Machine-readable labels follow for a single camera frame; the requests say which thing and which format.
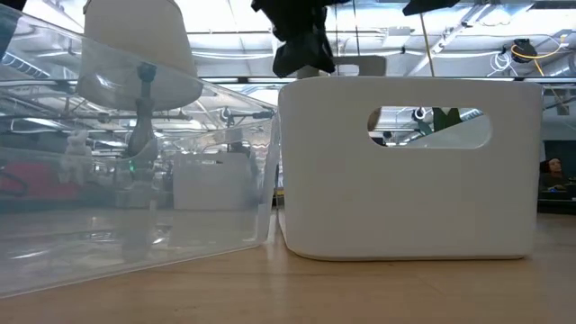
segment handle cutout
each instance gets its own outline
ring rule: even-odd
[[[476,108],[382,107],[368,116],[369,139],[383,148],[477,149],[492,133]]]

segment red object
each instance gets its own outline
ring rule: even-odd
[[[19,162],[8,164],[0,171],[0,190],[23,193],[15,199],[75,200],[80,186],[61,184],[57,172],[48,165]]]

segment transparent plastic box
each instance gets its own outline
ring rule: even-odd
[[[0,66],[0,296],[266,239],[274,106],[1,5],[0,20],[15,30]],[[95,54],[119,58],[111,79],[97,65],[86,70],[82,60]],[[156,69],[151,104],[177,107],[152,113],[153,139],[131,155],[140,120],[114,104],[139,100],[118,83],[143,65]],[[178,102],[185,92],[200,97]]]

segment wooden table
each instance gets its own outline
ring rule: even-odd
[[[329,263],[259,248],[0,301],[0,323],[576,322],[576,217],[518,261]]]

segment lampshade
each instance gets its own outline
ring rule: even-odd
[[[135,111],[142,63],[154,111],[187,105],[202,93],[180,8],[173,0],[89,0],[77,91],[101,106]]]

